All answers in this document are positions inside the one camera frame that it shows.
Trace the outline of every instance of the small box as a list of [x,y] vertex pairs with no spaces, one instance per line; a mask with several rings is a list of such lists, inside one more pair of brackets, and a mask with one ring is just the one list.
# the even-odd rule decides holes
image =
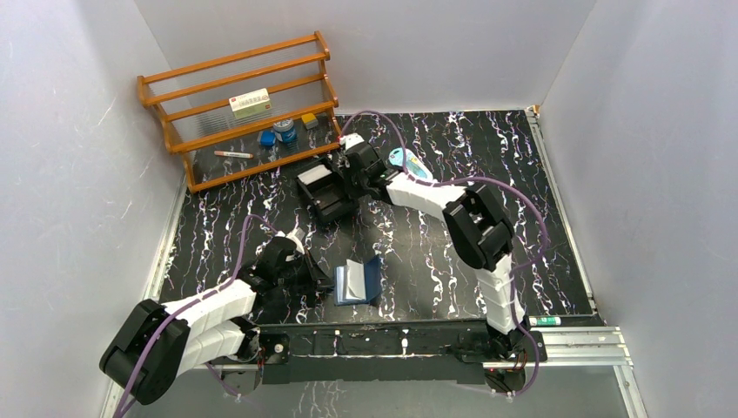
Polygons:
[[266,89],[236,96],[228,102],[231,104],[233,117],[236,119],[253,116],[272,108],[272,101],[269,99],[269,92]]
[[272,146],[274,145],[274,132],[272,131],[261,131],[258,133],[258,142],[262,146]]
[[312,129],[318,127],[318,120],[312,113],[306,113],[302,115],[302,123],[305,125],[305,129]]

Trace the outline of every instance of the table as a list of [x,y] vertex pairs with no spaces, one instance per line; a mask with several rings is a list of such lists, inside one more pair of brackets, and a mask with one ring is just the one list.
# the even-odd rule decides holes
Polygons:
[[[408,146],[436,179],[467,175],[493,177],[518,187],[544,215],[552,245],[545,259],[516,277],[520,300],[531,315],[592,314],[587,290],[567,238],[542,157],[524,111],[466,111],[390,115]],[[387,155],[399,141],[383,121],[359,118],[350,131],[361,134]],[[327,144],[335,135],[325,120],[308,138],[309,146]],[[216,160],[228,172],[227,159]],[[484,304],[472,272],[460,265],[442,224],[425,214],[362,199],[360,212],[320,227],[297,194],[294,177],[308,163],[283,166],[228,185],[187,194],[180,213],[161,301],[178,300],[226,280],[238,254],[241,223],[246,214],[268,219],[288,233],[307,232],[306,244],[324,268],[344,265],[347,258],[366,261],[382,254],[383,293],[378,307],[335,307],[332,297],[311,306],[309,298],[287,294],[285,305],[252,313],[259,324],[346,323],[357,321],[457,319],[482,316]],[[515,224],[513,261],[538,251],[539,229],[522,205],[497,191]],[[251,225],[247,254],[268,239],[266,228]]]

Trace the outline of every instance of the blue container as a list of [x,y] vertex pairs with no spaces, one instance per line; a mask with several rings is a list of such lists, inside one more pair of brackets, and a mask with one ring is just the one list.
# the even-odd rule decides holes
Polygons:
[[272,131],[261,131],[258,133],[258,142],[262,146],[274,145],[274,132]]
[[298,132],[295,130],[295,123],[292,119],[275,122],[272,130],[279,142],[284,142],[285,144],[293,142],[298,138]]

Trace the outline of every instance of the pen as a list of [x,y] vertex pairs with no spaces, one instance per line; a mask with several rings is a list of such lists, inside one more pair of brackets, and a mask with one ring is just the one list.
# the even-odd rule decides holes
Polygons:
[[219,155],[220,157],[253,158],[253,154],[248,152],[215,151],[215,155]]

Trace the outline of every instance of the gray wall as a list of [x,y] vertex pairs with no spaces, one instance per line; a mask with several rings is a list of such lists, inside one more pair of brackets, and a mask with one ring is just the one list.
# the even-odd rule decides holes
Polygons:
[[135,97],[168,69],[132,0],[0,3],[0,416],[100,413],[182,179]]
[[542,128],[653,417],[736,416],[738,3],[600,0]]
[[136,3],[172,67],[320,30],[348,113],[539,104],[594,0]]

